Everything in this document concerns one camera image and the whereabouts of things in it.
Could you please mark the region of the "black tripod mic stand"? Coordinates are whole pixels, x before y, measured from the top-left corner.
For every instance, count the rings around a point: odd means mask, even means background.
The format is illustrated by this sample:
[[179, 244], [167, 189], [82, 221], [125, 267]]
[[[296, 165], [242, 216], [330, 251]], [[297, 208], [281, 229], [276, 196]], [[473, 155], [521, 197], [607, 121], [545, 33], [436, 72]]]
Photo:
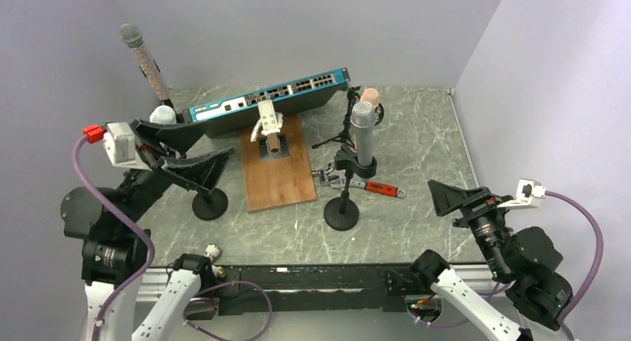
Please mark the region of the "black tripod mic stand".
[[[340, 143], [340, 144], [348, 144], [350, 146], [354, 146], [354, 142], [352, 141], [351, 134], [350, 134], [350, 117], [351, 117], [353, 106], [357, 102], [361, 101], [360, 100], [361, 95], [359, 94], [360, 88], [361, 86], [354, 86], [354, 87], [349, 86], [347, 88], [347, 94], [346, 94], [347, 110], [344, 116], [344, 120], [342, 122], [342, 125], [343, 125], [342, 131], [332, 138], [313, 144], [311, 146], [312, 149], [318, 149], [321, 146], [325, 144], [329, 144], [329, 143]], [[383, 108], [383, 105], [379, 102], [379, 106], [377, 107], [377, 110], [374, 110], [374, 111], [377, 114], [375, 125], [378, 126], [382, 122], [385, 116], [385, 110]]]

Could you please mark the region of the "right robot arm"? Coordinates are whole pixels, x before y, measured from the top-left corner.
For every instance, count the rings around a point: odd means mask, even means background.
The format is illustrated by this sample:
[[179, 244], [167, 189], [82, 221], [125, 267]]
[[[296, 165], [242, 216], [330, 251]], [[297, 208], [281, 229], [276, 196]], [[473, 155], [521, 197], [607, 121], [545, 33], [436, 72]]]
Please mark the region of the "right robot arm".
[[[453, 226], [472, 232], [495, 287], [505, 289], [519, 315], [558, 331], [560, 314], [574, 298], [571, 285], [557, 272], [563, 256], [542, 228], [513, 232], [505, 220], [511, 209], [538, 207], [545, 188], [529, 179], [519, 181], [514, 197], [493, 194], [485, 187], [463, 189], [433, 179], [428, 188], [437, 216], [461, 213]], [[416, 291], [432, 291], [455, 306], [489, 340], [534, 339], [531, 328], [498, 312], [433, 250], [427, 249], [411, 264], [410, 282]]]

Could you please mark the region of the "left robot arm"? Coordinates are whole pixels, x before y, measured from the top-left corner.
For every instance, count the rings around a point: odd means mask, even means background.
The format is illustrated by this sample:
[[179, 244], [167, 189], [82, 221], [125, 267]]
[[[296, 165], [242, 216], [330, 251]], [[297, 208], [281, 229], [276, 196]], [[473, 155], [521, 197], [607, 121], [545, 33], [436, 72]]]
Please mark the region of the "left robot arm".
[[[173, 185], [195, 192], [192, 209], [199, 219], [217, 219], [228, 208], [217, 183], [235, 150], [187, 157], [201, 137], [197, 123], [134, 120], [87, 126], [75, 144], [72, 162], [82, 185], [65, 195], [60, 214], [65, 236], [83, 243], [87, 340], [166, 340], [190, 300], [208, 294], [225, 277], [214, 263], [218, 248], [181, 255], [152, 310], [134, 325], [136, 299], [156, 252], [150, 230], [139, 227], [138, 220]], [[80, 149], [88, 143], [102, 144], [111, 164], [124, 169], [118, 187], [97, 188], [88, 180], [79, 162]]]

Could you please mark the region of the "pink microphone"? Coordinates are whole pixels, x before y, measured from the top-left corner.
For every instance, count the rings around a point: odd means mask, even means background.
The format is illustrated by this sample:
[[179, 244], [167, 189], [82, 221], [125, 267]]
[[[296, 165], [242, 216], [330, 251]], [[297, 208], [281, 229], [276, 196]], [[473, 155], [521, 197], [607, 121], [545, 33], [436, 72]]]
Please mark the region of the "pink microphone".
[[371, 104], [374, 110], [379, 106], [380, 94], [375, 88], [366, 88], [360, 96], [360, 100]]

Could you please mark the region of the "silver microphone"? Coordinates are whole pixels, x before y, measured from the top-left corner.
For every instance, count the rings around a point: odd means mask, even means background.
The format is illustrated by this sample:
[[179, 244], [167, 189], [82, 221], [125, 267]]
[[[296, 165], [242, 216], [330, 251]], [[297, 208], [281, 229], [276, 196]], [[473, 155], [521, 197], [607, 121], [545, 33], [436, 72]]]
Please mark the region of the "silver microphone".
[[376, 121], [377, 114], [370, 102], [360, 101], [354, 104], [350, 123], [355, 135], [358, 163], [364, 167], [371, 165], [374, 157], [371, 139]]

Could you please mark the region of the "black clamp mic stand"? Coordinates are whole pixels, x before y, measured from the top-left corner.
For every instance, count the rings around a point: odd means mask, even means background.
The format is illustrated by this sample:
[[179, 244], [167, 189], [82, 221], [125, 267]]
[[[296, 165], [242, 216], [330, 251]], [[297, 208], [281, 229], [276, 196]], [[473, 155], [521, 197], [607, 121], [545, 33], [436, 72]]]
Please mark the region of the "black clamp mic stand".
[[358, 153], [349, 145], [343, 144], [337, 151], [333, 167], [335, 171], [343, 171], [344, 187], [339, 197], [329, 200], [324, 207], [324, 221], [331, 228], [339, 232], [352, 229], [359, 221], [359, 208], [350, 198], [350, 183], [357, 175], [371, 179], [377, 173], [377, 160], [372, 157], [369, 163], [361, 165]]

